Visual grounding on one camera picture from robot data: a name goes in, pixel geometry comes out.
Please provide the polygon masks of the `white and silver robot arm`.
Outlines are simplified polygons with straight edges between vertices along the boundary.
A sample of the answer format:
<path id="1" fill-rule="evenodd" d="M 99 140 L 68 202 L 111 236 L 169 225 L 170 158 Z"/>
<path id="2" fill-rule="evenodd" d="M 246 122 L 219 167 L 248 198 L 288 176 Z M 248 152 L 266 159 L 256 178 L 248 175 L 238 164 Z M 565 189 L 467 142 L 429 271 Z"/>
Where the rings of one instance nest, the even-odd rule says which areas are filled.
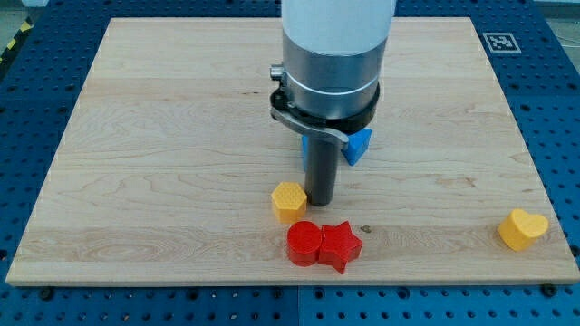
<path id="1" fill-rule="evenodd" d="M 377 91 L 396 0 L 284 0 L 284 85 L 310 115 L 343 119 Z"/>

